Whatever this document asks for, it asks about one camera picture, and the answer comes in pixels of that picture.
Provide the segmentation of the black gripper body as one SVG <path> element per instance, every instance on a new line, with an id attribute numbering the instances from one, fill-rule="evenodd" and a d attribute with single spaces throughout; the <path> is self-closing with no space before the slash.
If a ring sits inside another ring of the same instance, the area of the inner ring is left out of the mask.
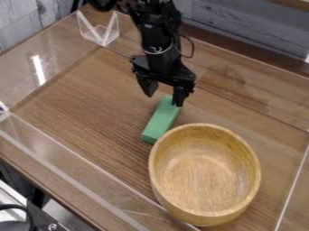
<path id="1" fill-rule="evenodd" d="M 133 55 L 130 63 L 135 76 L 137 73 L 145 73 L 155 78 L 158 84 L 163 83 L 173 88 L 183 87 L 187 94 L 194 91 L 197 75 L 181 58 L 170 60 L 165 55 Z"/>

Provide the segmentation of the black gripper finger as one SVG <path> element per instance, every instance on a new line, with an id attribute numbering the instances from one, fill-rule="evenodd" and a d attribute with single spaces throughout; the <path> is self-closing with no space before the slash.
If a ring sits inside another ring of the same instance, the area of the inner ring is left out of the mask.
<path id="1" fill-rule="evenodd" d="M 142 92 L 147 97 L 151 97 L 158 89 L 158 82 L 155 78 L 145 73 L 137 73 L 137 79 Z"/>
<path id="2" fill-rule="evenodd" d="M 183 87 L 174 87 L 174 94 L 173 94 L 173 104 L 177 107 L 182 107 L 183 101 L 187 97 L 187 93 Z"/>

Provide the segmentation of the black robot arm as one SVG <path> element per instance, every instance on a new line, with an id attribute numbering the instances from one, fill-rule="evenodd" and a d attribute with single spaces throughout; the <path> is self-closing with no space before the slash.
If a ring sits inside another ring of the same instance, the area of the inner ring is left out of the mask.
<path id="1" fill-rule="evenodd" d="M 141 33 L 143 55 L 133 55 L 131 71 L 142 91 L 151 97 L 158 84 L 173 87 L 171 104 L 182 107 L 194 92 L 197 75 L 185 66 L 181 39 L 191 39 L 179 30 L 181 12 L 173 0 L 88 0 L 100 12 L 116 8 L 129 15 Z"/>

